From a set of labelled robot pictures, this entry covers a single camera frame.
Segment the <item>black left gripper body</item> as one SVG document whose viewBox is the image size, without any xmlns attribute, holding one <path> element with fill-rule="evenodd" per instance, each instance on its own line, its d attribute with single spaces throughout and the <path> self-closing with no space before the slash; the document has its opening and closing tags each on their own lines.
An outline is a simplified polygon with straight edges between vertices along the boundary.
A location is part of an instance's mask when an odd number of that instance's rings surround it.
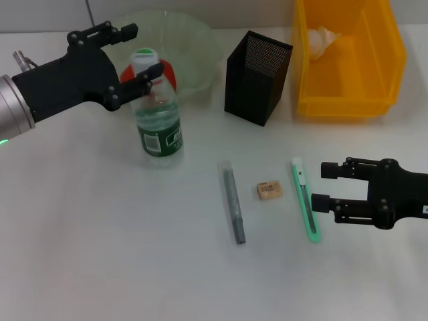
<svg viewBox="0 0 428 321">
<path fill-rule="evenodd" d="M 94 35 L 68 35 L 65 56 L 12 77 L 28 105 L 34 122 L 40 122 L 83 102 L 95 102 L 108 111 L 120 108 L 120 82 L 102 48 L 121 42 L 117 29 Z"/>
</svg>

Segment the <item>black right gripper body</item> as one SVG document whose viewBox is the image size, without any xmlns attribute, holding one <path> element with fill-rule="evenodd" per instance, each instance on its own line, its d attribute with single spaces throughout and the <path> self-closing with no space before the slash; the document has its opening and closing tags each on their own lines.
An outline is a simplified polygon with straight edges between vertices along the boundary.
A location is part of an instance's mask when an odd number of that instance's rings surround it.
<svg viewBox="0 0 428 321">
<path fill-rule="evenodd" d="M 401 168 L 393 159 L 379 162 L 368 182 L 367 200 L 373 207 L 372 224 L 392 229 L 404 218 L 427 218 L 427 175 Z"/>
</svg>

